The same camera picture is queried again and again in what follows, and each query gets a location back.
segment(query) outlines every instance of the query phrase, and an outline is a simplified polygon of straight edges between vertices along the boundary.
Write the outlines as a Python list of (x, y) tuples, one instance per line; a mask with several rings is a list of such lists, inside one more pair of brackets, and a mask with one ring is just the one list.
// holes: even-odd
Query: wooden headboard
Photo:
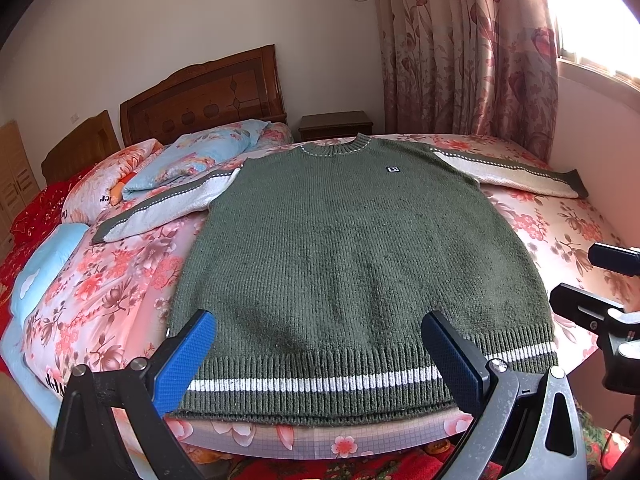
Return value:
[(89, 117), (60, 140), (42, 161), (47, 185), (62, 182), (120, 149), (107, 110)]
[(151, 138), (171, 144), (221, 124), (286, 117), (272, 44), (185, 67), (120, 105), (126, 146)]

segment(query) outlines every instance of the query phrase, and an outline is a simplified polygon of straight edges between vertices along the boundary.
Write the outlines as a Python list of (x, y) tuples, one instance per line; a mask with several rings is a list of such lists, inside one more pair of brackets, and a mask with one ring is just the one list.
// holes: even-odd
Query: floral curtain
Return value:
[(558, 104), (547, 0), (376, 0), (387, 133), (512, 140), (548, 160)]

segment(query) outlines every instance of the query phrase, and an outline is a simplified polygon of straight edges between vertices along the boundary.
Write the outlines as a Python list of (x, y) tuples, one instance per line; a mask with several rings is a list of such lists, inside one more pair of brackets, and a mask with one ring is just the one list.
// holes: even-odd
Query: nightstand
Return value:
[(335, 137), (371, 135), (373, 122), (362, 110), (333, 114), (305, 115), (300, 119), (298, 131), (303, 142)]

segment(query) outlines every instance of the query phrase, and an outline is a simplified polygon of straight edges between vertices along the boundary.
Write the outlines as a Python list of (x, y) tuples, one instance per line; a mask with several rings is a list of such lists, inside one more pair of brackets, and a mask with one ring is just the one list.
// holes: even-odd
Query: ribbed neckline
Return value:
[(366, 148), (371, 142), (371, 137), (364, 134), (358, 134), (351, 142), (343, 142), (341, 144), (330, 144), (328, 146), (320, 146), (313, 142), (308, 142), (300, 146), (302, 151), (307, 155), (314, 156), (334, 156), (345, 155), (347, 153), (359, 152)]

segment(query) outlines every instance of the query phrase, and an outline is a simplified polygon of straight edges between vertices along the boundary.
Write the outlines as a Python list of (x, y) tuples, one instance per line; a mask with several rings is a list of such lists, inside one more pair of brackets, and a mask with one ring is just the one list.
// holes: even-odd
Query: blue pillow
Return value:
[(256, 145), (269, 124), (248, 119), (180, 136), (125, 184), (123, 200), (130, 200), (141, 191), (165, 186), (178, 177), (210, 170), (216, 164), (239, 155)]
[(20, 326), (38, 306), (88, 228), (85, 224), (60, 224), (31, 255), (15, 279), (11, 294), (11, 313)]

